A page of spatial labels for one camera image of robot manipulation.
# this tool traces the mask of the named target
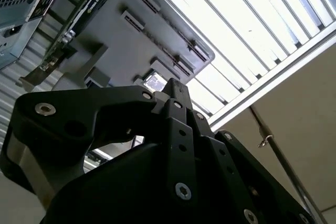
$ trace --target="ceiling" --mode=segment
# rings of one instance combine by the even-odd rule
[[[336,205],[335,55],[336,45],[255,103],[281,150],[321,210]],[[232,132],[298,199],[270,146],[257,148],[261,136],[249,110],[221,129]]]

